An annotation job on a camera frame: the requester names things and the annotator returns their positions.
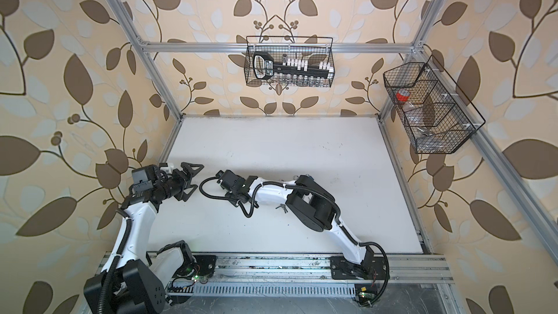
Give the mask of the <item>black padlock key bunch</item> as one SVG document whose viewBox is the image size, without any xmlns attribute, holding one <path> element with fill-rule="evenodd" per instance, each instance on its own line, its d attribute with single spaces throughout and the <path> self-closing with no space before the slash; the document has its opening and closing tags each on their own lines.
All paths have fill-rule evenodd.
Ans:
<svg viewBox="0 0 558 314">
<path fill-rule="evenodd" d="M 276 207 L 276 209 L 282 210 L 285 214 L 288 213 L 288 209 L 285 204 L 280 204 L 279 206 Z"/>
</svg>

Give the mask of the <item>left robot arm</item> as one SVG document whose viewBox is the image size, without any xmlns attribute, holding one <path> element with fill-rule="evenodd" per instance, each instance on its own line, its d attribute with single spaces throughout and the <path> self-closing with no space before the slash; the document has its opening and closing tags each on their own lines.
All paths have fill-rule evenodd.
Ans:
<svg viewBox="0 0 558 314">
<path fill-rule="evenodd" d="M 116 210 L 123 221 L 110 257 L 99 274 L 88 279 L 84 296 L 92 313 L 160 313 L 167 303 L 166 287 L 174 277 L 193 279 L 200 272 L 183 240 L 148 254 L 148 239 L 162 203 L 186 202 L 197 187 L 193 178 L 201 164 L 163 163 L 132 171 L 133 183 Z"/>
</svg>

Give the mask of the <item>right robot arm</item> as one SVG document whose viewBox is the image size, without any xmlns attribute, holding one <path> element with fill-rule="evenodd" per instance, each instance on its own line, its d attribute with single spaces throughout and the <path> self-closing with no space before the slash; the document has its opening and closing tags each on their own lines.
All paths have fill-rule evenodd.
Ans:
<svg viewBox="0 0 558 314">
<path fill-rule="evenodd" d="M 309 175 L 292 181 L 273 181 L 262 177 L 241 177 L 219 171 L 202 181 L 200 193 L 208 199 L 227 201 L 238 207 L 246 218 L 265 204 L 282 206 L 307 228 L 326 233 L 341 250 L 331 257 L 331 277 L 335 280 L 389 280 L 386 251 L 374 241 L 361 241 L 341 218 L 336 199 Z"/>
</svg>

